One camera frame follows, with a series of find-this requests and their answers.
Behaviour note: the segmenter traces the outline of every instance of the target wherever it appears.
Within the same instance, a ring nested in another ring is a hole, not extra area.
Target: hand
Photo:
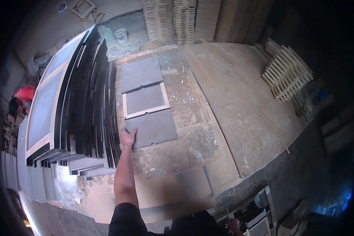
[[[132,145],[134,144],[135,141],[135,134],[137,130],[138,128],[135,128],[131,131],[131,133],[128,133],[125,128],[122,128],[119,141],[123,145],[123,148],[125,147],[129,147],[130,149],[132,148]]]
[[[241,233],[239,219],[236,219],[236,218],[227,219],[226,224],[227,224],[227,227],[231,233],[233,233],[234,235],[242,235],[242,234],[239,234],[239,233]]]

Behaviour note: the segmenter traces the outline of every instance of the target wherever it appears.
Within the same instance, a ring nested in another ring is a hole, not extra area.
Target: stack of black panels
[[[26,163],[50,167],[81,158],[117,166],[115,71],[97,26],[77,35],[48,64],[30,108]]]

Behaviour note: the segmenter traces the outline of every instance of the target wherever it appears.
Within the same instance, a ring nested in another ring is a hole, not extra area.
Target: plastic bag
[[[77,204],[85,198],[83,190],[79,186],[78,176],[70,175],[68,167],[55,166],[57,177],[54,180],[55,187],[60,195],[60,202],[67,210],[77,210]]]

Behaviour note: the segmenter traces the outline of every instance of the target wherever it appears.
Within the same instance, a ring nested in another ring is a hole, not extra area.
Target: black sleeve
[[[121,203],[115,207],[109,225],[109,236],[147,234],[146,225],[135,205]]]

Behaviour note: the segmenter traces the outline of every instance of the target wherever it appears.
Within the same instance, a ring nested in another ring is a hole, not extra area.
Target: red shirt
[[[24,87],[22,87],[20,90],[18,90],[14,94],[15,96],[18,94],[17,103],[20,106],[24,106],[25,103],[33,100],[34,92],[35,92],[36,89],[37,89],[36,87],[32,87],[32,86],[24,86]]]

